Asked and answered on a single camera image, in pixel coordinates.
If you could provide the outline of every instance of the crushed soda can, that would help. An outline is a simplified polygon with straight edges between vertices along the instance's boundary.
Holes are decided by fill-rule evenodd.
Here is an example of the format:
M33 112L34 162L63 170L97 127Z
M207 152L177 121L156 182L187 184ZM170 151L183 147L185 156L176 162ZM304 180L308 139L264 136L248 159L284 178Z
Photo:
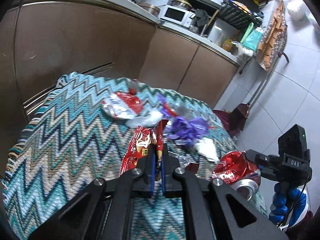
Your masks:
M248 161L245 152L231 151L224 155L214 168L211 179L220 178L246 200L258 191L261 183L259 168Z
M143 102L136 96L138 82L132 80L129 82L129 92L117 91L102 100L103 111L119 119L133 119L143 109Z
M180 167L185 168L186 170L189 170L191 172L193 172L194 174L197 174L198 170L199 170L199 163L195 163L193 161L190 160L190 158L180 155L180 154L176 154L173 152L168 151L169 156L175 157L179 160L180 163Z

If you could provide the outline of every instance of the microwave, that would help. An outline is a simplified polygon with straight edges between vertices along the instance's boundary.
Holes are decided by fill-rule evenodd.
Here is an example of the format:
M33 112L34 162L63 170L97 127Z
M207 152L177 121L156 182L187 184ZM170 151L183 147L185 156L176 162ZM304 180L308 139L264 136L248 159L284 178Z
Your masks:
M159 19L173 22L175 24L189 28L192 23L191 16L193 16L194 14L194 12L190 12L182 8L178 8L172 5L165 5L163 8L161 8L158 17Z

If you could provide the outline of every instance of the dark cloth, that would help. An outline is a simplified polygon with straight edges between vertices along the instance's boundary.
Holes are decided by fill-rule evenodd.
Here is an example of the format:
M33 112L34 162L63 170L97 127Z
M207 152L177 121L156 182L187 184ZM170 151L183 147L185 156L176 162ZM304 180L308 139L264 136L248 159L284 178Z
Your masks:
M209 16L205 10L196 10L196 18L197 27L204 26L209 22Z
M296 226L289 228L285 233L290 240L312 240L319 239L320 212L313 217L308 211L304 219Z

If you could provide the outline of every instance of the blue glove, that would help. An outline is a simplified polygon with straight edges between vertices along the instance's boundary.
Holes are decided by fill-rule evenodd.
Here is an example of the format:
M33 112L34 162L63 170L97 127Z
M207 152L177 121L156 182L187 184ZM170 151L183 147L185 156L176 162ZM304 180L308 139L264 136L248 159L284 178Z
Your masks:
M285 206L287 198L285 195L279 193L280 190L280 183L275 184L275 194L273 196L272 205L270 206L271 212L269 214L269 220L274 224L282 222L286 213L288 212L288 208ZM291 199L296 201L300 196L300 193L301 189L293 188L289 190L288 195ZM308 194L307 191L304 190L295 208L293 209L288 228L297 225L303 220L307 214L308 207Z

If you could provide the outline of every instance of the zigzag patterned blanket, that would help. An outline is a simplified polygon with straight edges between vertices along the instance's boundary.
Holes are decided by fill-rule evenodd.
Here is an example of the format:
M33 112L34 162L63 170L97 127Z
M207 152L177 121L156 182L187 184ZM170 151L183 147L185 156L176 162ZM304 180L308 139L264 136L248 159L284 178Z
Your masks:
M10 149L4 184L4 205L11 228L27 239L79 190L96 177L118 176L121 159L134 129L123 121L106 117L100 101L115 91L128 91L127 78L104 79L71 73L62 76L33 120ZM213 139L221 158L236 146L218 117L201 101L173 90L140 84L138 96L144 101L142 115L160 107L157 94L169 103L184 102L196 116L210 122L207 137ZM199 162L198 176L209 178L213 163L194 150L184 151L172 141L169 150ZM267 215L260 193L252 200ZM161 181L156 182L152 199L137 199L132 239L185 239L181 199L165 199Z

